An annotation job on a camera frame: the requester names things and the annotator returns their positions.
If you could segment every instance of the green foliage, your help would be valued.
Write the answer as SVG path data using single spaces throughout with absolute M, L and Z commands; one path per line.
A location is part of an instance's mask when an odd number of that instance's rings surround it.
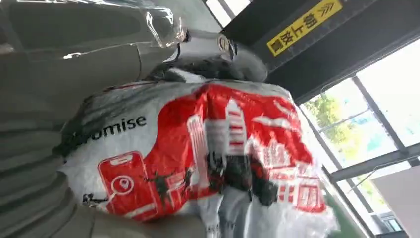
M 326 94 L 305 103 L 305 107 L 315 117 L 320 128 L 330 126 L 343 119 L 339 102 Z M 325 136 L 335 146 L 339 153 L 349 161 L 349 164 L 359 162 L 362 155 L 359 155 L 361 146 L 361 135 L 358 128 L 350 122 L 345 121 L 326 130 Z M 377 206 L 385 205 L 382 197 L 375 191 L 370 181 L 364 181 L 360 188 L 368 196 L 368 200 Z
M 339 102 L 328 95 L 322 95 L 305 103 L 308 110 L 315 116 L 320 128 L 339 122 L 343 116 Z M 347 160 L 357 160 L 361 137 L 357 127 L 348 121 L 326 130 L 325 136 L 335 145 Z

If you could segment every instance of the yellow sign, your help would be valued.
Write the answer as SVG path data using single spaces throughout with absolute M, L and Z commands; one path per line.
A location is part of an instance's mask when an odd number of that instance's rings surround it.
M 292 44 L 315 29 L 329 17 L 341 10 L 343 6 L 339 0 L 322 0 L 292 25 L 288 26 L 277 36 L 267 42 L 267 46 L 274 56 L 289 48 Z

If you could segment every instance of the location pin icon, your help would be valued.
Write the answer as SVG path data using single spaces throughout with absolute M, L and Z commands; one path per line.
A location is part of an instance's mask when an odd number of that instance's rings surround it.
M 123 189 L 127 190 L 127 189 L 128 189 L 128 186 L 130 186 L 130 181 L 128 181 L 128 179 L 126 179 L 126 178 L 123 178 L 123 179 L 121 179 L 121 180 L 119 181 L 119 185 L 120 185 Z

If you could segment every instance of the clear plastic wrap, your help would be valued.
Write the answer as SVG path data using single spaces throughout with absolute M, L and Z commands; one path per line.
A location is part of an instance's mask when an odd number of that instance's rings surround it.
M 133 0 L 0 2 L 0 54 L 70 59 L 126 44 L 170 47 L 186 37 L 165 7 Z

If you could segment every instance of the white wall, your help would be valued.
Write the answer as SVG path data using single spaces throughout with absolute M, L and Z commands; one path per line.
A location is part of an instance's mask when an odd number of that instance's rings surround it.
M 420 166 L 372 179 L 411 238 L 420 238 Z

